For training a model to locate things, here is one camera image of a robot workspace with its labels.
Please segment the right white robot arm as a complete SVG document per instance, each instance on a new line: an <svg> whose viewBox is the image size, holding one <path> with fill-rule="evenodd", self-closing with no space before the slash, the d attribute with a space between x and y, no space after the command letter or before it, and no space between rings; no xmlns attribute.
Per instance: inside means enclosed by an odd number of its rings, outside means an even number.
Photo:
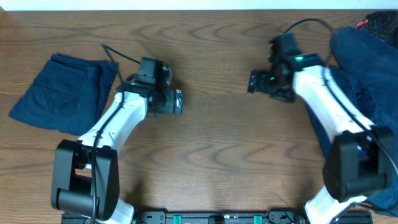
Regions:
<svg viewBox="0 0 398 224"><path fill-rule="evenodd" d="M388 189L397 174L394 135L365 117L317 54L278 55L270 70L253 70L248 92L292 103L300 96L331 142L323 188L304 205L307 223L335 223L351 206Z"/></svg>

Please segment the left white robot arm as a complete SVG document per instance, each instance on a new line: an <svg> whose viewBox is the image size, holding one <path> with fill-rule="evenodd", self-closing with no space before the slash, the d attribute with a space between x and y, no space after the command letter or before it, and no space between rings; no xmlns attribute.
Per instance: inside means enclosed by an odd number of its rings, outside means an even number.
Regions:
<svg viewBox="0 0 398 224"><path fill-rule="evenodd" d="M100 120L76 141L55 150L51 204L62 223L124 223L134 207L120 194L118 154L148 113L182 114L183 92L168 86L121 86Z"/></svg>

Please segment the dark blue shorts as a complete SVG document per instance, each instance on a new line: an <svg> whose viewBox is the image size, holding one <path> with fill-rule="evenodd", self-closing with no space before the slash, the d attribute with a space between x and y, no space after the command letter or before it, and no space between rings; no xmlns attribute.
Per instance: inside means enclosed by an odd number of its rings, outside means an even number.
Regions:
<svg viewBox="0 0 398 224"><path fill-rule="evenodd" d="M103 114L119 64L53 54L9 117L81 136Z"/></svg>

